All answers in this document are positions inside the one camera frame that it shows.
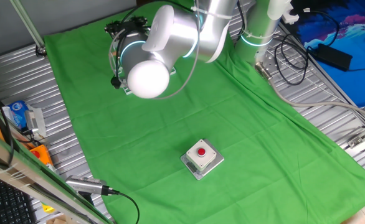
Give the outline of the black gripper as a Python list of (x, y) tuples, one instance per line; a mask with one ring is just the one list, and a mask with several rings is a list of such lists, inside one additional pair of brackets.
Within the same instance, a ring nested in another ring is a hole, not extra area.
[(112, 21), (104, 27), (104, 31), (110, 35), (116, 35), (118, 32), (132, 32), (140, 27), (146, 28), (148, 20), (143, 16), (133, 16), (127, 22)]

